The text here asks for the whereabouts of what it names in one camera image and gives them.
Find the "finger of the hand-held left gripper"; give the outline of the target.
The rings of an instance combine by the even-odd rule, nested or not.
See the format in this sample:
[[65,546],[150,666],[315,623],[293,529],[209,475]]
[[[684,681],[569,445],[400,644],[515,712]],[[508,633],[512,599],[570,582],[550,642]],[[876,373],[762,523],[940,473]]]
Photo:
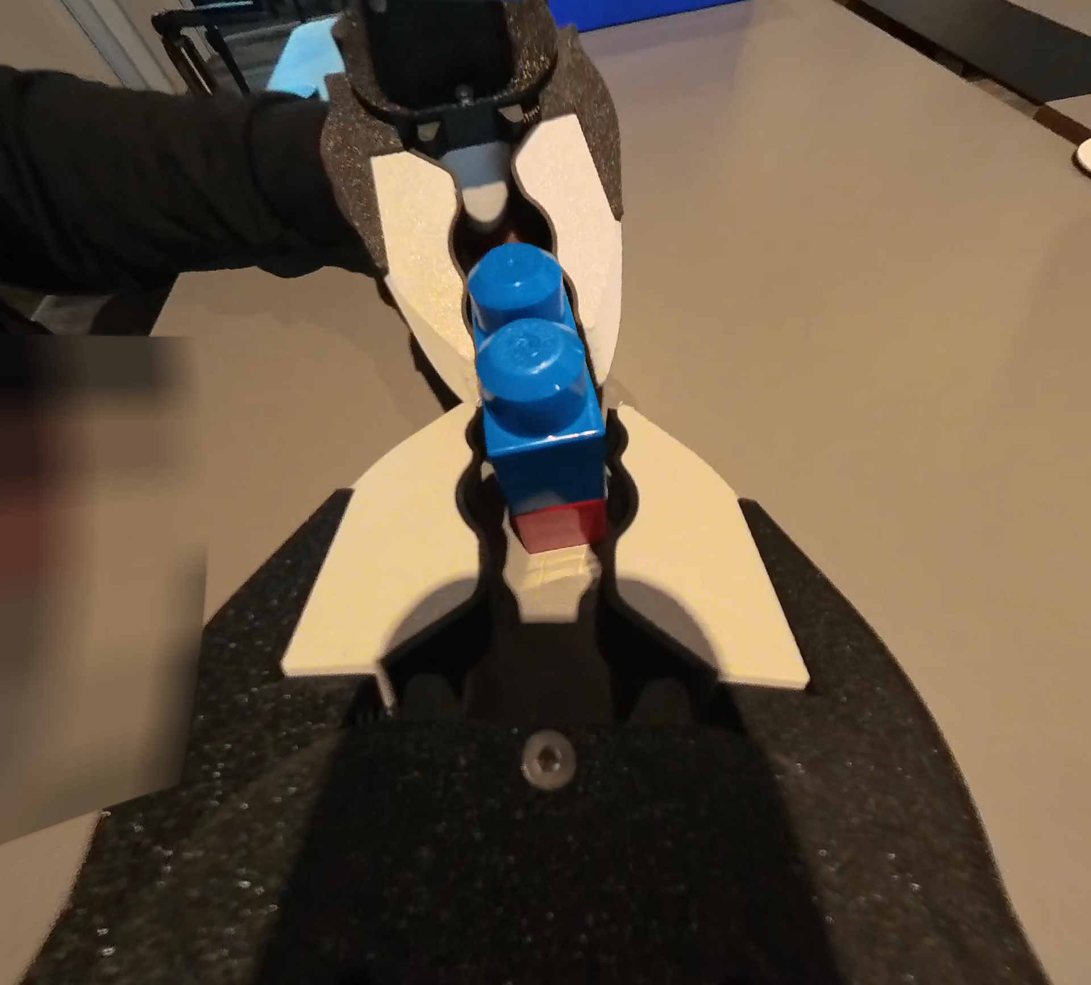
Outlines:
[[455,178],[415,152],[370,161],[388,271],[384,283],[430,365],[461,403],[480,403],[466,283],[453,254]]
[[533,127],[514,154],[514,180],[552,231],[594,380],[604,387],[621,328],[623,236],[580,120],[562,116]]

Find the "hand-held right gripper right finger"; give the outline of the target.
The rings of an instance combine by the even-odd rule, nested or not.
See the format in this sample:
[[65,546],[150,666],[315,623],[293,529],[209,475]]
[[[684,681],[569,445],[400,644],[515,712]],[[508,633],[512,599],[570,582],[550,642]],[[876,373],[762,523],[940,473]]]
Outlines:
[[615,543],[621,602],[721,682],[810,684],[735,492],[635,408],[621,405],[618,418],[636,490]]

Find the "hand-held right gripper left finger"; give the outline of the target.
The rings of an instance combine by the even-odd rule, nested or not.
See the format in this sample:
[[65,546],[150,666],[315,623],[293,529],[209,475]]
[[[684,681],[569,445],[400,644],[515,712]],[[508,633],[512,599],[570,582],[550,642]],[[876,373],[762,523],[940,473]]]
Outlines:
[[389,653],[472,599],[481,546],[457,490],[476,412],[447,411],[357,480],[281,656],[286,677],[381,677]]

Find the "red mega block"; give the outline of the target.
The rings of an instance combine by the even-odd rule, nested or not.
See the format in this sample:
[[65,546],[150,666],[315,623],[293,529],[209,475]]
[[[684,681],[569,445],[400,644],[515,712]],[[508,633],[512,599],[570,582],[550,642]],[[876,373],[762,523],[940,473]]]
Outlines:
[[594,545],[607,533],[606,498],[594,498],[509,515],[509,525],[529,554]]

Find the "blue mega block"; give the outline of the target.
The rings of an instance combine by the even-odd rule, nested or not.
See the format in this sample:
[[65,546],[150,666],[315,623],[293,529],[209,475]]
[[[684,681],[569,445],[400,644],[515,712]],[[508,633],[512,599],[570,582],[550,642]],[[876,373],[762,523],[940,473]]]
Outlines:
[[606,416],[561,264],[504,243],[467,278],[485,457],[513,515],[606,497]]

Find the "person's left forearm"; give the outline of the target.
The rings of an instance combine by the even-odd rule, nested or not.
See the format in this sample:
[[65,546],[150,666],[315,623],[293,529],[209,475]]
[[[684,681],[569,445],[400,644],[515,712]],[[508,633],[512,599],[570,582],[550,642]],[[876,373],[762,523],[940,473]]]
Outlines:
[[106,296],[192,272],[372,275],[320,159],[326,117],[319,98],[2,67],[2,283]]

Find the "light blue cloth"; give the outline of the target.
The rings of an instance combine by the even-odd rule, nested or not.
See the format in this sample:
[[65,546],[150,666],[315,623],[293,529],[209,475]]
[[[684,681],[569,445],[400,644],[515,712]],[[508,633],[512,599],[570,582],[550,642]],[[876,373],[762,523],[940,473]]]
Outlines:
[[296,26],[281,47],[265,91],[327,101],[326,79],[346,72],[333,34],[338,19],[329,15]]

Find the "black metal stand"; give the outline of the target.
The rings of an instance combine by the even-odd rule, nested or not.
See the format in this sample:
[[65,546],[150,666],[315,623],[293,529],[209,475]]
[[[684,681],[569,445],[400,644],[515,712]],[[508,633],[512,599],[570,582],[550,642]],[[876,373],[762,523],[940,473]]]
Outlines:
[[250,85],[221,26],[252,19],[257,13],[255,0],[219,0],[207,5],[156,12],[152,15],[152,28],[189,94],[207,98],[221,91],[206,58],[209,53],[219,60],[235,88],[242,96],[249,96]]

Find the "black flat mat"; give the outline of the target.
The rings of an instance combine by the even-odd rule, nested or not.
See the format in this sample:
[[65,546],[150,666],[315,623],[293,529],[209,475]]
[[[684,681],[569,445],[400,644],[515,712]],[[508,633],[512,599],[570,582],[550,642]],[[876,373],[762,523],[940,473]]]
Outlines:
[[1090,93],[1090,36],[1008,0],[852,0],[1039,105]]

